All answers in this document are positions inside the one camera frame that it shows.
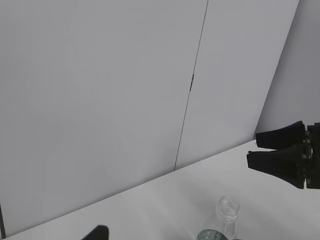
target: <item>bottle neck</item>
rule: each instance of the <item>bottle neck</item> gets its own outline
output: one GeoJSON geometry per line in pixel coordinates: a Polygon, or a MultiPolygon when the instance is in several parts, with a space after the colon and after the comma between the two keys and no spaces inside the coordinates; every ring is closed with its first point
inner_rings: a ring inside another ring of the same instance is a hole
{"type": "Polygon", "coordinates": [[[217,218],[226,223],[232,224],[238,218],[240,205],[238,200],[231,196],[223,196],[215,207],[217,218]]]}

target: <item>table surface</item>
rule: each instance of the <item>table surface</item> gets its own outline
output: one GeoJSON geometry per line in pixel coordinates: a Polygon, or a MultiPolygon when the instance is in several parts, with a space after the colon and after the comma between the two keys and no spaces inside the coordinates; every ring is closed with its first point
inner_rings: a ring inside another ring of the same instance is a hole
{"type": "Polygon", "coordinates": [[[111,240],[194,240],[223,195],[240,201],[239,239],[320,239],[320,193],[297,189],[276,177],[249,169],[246,160],[249,150],[258,150],[255,141],[8,240],[81,240],[97,225],[109,227],[111,240]]]}

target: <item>white wall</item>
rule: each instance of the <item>white wall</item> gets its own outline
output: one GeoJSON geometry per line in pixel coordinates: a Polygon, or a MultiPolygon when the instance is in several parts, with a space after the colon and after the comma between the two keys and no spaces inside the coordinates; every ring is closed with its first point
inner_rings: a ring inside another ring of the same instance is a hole
{"type": "Polygon", "coordinates": [[[206,0],[1,0],[8,235],[173,171],[206,0]]]}
{"type": "Polygon", "coordinates": [[[320,1],[300,1],[256,132],[320,122],[320,1]]]}
{"type": "Polygon", "coordinates": [[[178,168],[252,139],[297,4],[209,1],[178,168]]]}

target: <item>plastic bottle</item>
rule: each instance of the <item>plastic bottle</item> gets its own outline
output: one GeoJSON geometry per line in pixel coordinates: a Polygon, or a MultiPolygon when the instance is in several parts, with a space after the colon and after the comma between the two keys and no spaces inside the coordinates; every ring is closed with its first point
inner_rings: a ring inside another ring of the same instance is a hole
{"type": "Polygon", "coordinates": [[[223,196],[215,207],[215,213],[205,221],[196,240],[234,240],[239,209],[237,199],[223,196]]]}

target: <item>black object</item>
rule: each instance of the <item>black object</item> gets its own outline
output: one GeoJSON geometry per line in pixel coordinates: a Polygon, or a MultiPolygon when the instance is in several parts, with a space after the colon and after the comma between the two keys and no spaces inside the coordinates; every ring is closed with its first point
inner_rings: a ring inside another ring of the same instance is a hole
{"type": "Polygon", "coordinates": [[[260,148],[249,151],[248,167],[270,174],[299,189],[320,189],[320,123],[307,126],[298,121],[290,126],[256,134],[260,148]]]}
{"type": "Polygon", "coordinates": [[[83,240],[109,240],[109,228],[98,225],[83,240]]]}
{"type": "Polygon", "coordinates": [[[2,217],[2,211],[1,211],[1,205],[0,205],[0,232],[1,232],[1,238],[6,238],[6,230],[5,230],[5,224],[4,219],[2,217]]]}

